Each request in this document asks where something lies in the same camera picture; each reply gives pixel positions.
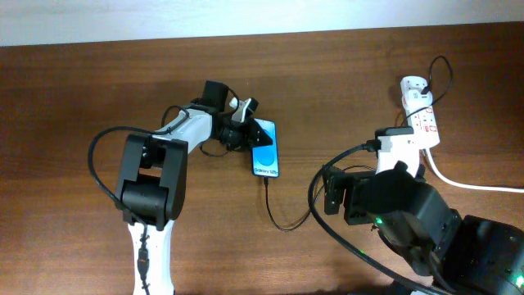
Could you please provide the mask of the blue Galaxy smartphone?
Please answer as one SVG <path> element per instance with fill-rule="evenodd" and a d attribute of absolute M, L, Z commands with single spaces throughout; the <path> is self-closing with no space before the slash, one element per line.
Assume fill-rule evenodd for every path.
<path fill-rule="evenodd" d="M 269 120 L 255 119 L 262 130 L 273 140 L 268 146 L 252 149 L 252 171 L 255 176 L 277 178 L 279 176 L 276 125 Z"/>

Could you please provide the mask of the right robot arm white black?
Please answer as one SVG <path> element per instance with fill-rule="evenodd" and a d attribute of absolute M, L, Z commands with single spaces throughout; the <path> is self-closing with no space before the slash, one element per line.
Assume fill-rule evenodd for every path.
<path fill-rule="evenodd" d="M 372 223 L 381 240 L 420 276 L 457 294 L 521 294 L 523 231 L 449 207 L 399 161 L 391 170 L 322 174 L 325 213 L 346 209 L 348 225 Z"/>

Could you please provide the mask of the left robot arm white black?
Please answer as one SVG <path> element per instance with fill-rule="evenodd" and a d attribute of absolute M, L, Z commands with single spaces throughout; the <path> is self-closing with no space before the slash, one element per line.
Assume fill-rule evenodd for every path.
<path fill-rule="evenodd" d="M 133 241 L 136 294 L 175 292 L 170 242 L 185 200 L 190 152 L 209 139 L 238 152 L 273 143 L 253 116 L 258 101 L 229 98 L 231 91 L 208 80 L 175 119 L 126 139 L 115 196 Z"/>

